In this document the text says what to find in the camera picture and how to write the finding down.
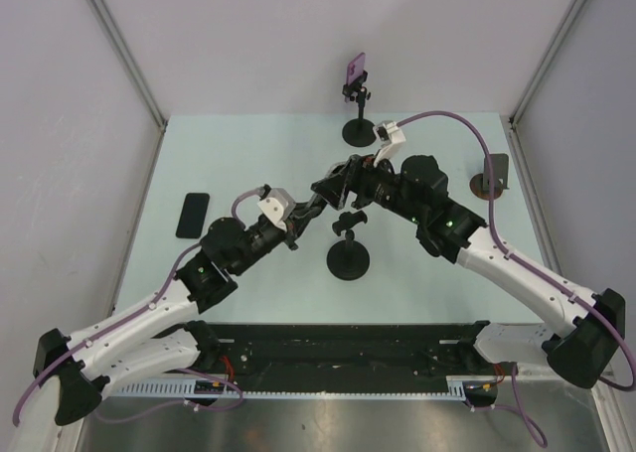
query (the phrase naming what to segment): purple phone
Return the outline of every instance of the purple phone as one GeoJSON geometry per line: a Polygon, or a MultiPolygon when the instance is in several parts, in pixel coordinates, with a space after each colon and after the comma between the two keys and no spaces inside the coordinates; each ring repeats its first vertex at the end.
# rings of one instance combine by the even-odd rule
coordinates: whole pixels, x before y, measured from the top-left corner
{"type": "Polygon", "coordinates": [[[347,84],[351,84],[365,72],[365,55],[364,52],[353,58],[347,65],[347,84]]]}

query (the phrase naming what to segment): white enclosure wall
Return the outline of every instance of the white enclosure wall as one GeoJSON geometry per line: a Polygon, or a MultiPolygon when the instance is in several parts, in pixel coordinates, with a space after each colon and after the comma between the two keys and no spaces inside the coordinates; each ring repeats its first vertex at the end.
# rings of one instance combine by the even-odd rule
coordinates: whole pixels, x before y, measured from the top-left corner
{"type": "Polygon", "coordinates": [[[570,0],[107,0],[165,115],[369,109],[510,114],[570,0]]]}
{"type": "MultiPolygon", "coordinates": [[[[563,273],[626,298],[633,349],[635,21],[634,0],[590,0],[519,126],[563,273]]],[[[636,395],[625,400],[636,418],[636,395]]]]}
{"type": "Polygon", "coordinates": [[[0,450],[39,336],[105,316],[160,134],[85,0],[0,3],[0,450]]]}

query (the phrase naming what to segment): small stand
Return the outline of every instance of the small stand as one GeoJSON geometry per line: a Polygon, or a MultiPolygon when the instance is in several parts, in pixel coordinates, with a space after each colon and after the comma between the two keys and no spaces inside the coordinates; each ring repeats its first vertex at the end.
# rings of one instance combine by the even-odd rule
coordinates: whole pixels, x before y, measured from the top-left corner
{"type": "MultiPolygon", "coordinates": [[[[490,160],[493,163],[493,173],[495,175],[495,199],[499,199],[506,189],[508,189],[508,154],[491,154],[490,160]]],[[[490,196],[490,179],[488,179],[488,163],[484,159],[484,172],[477,174],[470,180],[471,192],[480,199],[487,201],[490,196]]]]}
{"type": "Polygon", "coordinates": [[[358,118],[347,122],[342,128],[342,138],[354,147],[367,147],[376,142],[374,123],[365,119],[365,104],[371,97],[371,92],[363,86],[367,75],[367,72],[363,72],[351,84],[345,84],[342,87],[343,95],[350,101],[358,103],[358,118]]]}
{"type": "Polygon", "coordinates": [[[329,271],[341,280],[351,281],[362,277],[371,264],[369,252],[358,241],[351,230],[360,222],[367,222],[367,215],[359,211],[355,214],[345,212],[339,220],[333,223],[332,228],[338,236],[345,231],[345,239],[335,243],[327,253],[327,267],[329,271]]]}

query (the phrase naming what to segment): light blue table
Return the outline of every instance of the light blue table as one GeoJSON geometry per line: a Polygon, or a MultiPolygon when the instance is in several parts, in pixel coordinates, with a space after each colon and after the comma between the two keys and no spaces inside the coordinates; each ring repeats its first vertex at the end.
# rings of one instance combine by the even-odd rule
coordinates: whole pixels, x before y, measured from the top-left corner
{"type": "MultiPolygon", "coordinates": [[[[374,122],[401,120],[408,114],[370,114],[374,122]]],[[[499,115],[467,117],[481,130],[491,152],[509,152],[499,115]]],[[[228,216],[235,197],[264,183],[286,189],[297,201],[311,196],[309,186],[334,163],[353,153],[340,131],[345,115],[174,116],[152,179],[117,300],[127,307],[155,291],[177,254],[191,240],[175,237],[184,196],[211,196],[206,227],[228,216]]],[[[406,144],[394,158],[396,169],[413,154],[432,154],[449,177],[451,197],[486,217],[486,203],[474,197],[470,178],[483,167],[473,135],[459,122],[428,118],[404,128],[406,144]]],[[[497,201],[500,234],[541,260],[517,173],[511,163],[510,190],[497,201]]],[[[327,209],[299,239],[299,249],[284,245],[237,278],[238,290],[203,315],[226,323],[470,323],[537,322],[538,318],[499,287],[476,274],[430,257],[415,239],[409,222],[377,206],[366,208],[369,222],[355,228],[371,255],[371,268],[357,281],[344,282],[328,271],[325,257],[337,241],[331,223],[339,213],[327,209]]],[[[255,199],[239,209],[250,225],[255,199]]]]}

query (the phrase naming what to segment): black stand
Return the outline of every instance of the black stand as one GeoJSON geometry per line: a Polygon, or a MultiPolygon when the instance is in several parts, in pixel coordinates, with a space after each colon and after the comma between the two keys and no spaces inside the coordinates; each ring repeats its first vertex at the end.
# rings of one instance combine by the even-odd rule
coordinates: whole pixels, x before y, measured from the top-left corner
{"type": "Polygon", "coordinates": [[[345,212],[332,225],[336,235],[340,235],[342,230],[345,230],[345,239],[334,244],[327,253],[329,271],[341,280],[357,280],[367,273],[371,264],[369,252],[361,243],[355,241],[356,236],[351,230],[360,222],[367,222],[364,212],[359,211],[355,214],[345,212]]]}
{"type": "Polygon", "coordinates": [[[367,147],[376,142],[374,123],[365,119],[365,104],[371,93],[362,86],[367,80],[367,72],[349,85],[344,85],[342,93],[350,100],[358,103],[358,118],[352,119],[342,128],[342,138],[354,147],[367,147]]]}

